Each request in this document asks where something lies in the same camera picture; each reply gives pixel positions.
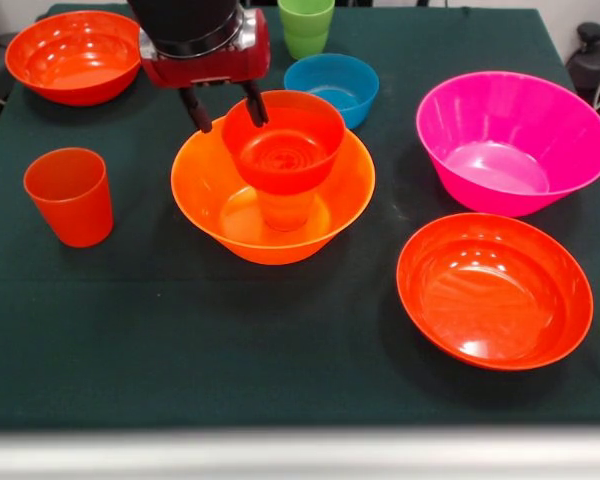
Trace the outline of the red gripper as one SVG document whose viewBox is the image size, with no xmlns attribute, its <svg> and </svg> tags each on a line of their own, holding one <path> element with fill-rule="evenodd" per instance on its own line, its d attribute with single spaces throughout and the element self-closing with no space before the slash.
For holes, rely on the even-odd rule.
<svg viewBox="0 0 600 480">
<path fill-rule="evenodd" d="M 261 9 L 239 9 L 241 24 L 221 47 L 194 57 L 169 57 L 160 53 L 143 29 L 139 31 L 141 64 L 150 80 L 163 88 L 179 88 L 183 105 L 198 131 L 212 131 L 212 120 L 198 100 L 196 84 L 233 83 L 246 94 L 246 108 L 255 126 L 264 126 L 268 113 L 255 81 L 270 67 L 270 36 Z"/>
</svg>

